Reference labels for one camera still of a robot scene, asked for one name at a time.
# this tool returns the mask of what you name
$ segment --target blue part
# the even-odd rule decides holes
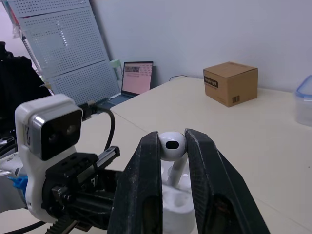
[[[300,98],[312,98],[312,94],[303,93],[302,89],[305,88],[307,85],[309,85],[309,82],[312,82],[312,75],[308,76],[302,84],[297,88],[296,95]]]
[[[8,177],[11,181],[13,181],[13,187],[17,189],[22,189],[24,198],[26,199],[26,187],[28,183],[28,176],[20,176],[18,178]]]

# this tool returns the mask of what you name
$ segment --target plastic container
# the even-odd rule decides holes
[[[297,122],[312,126],[312,75],[302,82],[295,94]]]

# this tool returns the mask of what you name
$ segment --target earbud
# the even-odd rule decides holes
[[[174,162],[168,177],[168,185],[176,187],[187,161],[186,138],[178,132],[165,132],[159,135],[159,140],[162,148],[161,159]]]
[[[162,146],[161,159],[177,161],[186,153],[186,138],[182,133],[165,132],[159,135]]]

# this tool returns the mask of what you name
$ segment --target white pegboard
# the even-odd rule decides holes
[[[108,60],[91,7],[18,20],[45,79]]]
[[[88,0],[9,0],[15,17],[28,17],[90,6]]]
[[[48,81],[55,93],[71,97],[76,105],[111,97],[120,92],[114,70],[109,62],[99,62]]]

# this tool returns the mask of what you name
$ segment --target white wall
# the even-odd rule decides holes
[[[7,51],[13,53],[14,56],[25,56],[30,59],[30,56],[20,38],[13,39],[12,23],[0,1],[0,41],[6,43]]]
[[[259,85],[293,90],[312,74],[311,0],[91,0],[112,59],[153,60],[158,84],[236,61]]]

